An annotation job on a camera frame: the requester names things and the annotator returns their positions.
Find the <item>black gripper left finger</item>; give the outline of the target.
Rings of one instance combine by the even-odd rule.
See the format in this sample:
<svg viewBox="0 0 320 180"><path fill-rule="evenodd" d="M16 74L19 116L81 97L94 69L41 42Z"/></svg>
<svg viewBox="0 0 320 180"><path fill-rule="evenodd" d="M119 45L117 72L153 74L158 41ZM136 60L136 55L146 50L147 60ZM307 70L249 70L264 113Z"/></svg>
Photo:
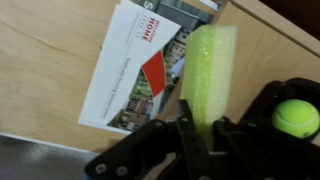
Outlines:
<svg viewBox="0 0 320 180"><path fill-rule="evenodd" d="M173 122L154 119L92 159L84 168L88 180L143 180L167 155L176 158L155 180L212 180L210 158L197 133L191 108L178 102Z"/></svg>

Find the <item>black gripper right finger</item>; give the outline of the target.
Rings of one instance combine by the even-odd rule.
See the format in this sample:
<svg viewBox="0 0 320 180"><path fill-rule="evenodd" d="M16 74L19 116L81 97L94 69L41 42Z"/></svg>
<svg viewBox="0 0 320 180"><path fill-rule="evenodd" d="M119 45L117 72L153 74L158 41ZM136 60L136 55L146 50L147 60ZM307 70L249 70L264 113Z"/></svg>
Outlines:
<svg viewBox="0 0 320 180"><path fill-rule="evenodd" d="M258 122L215 121L214 150L226 152L236 180L320 180L317 145Z"/></svg>

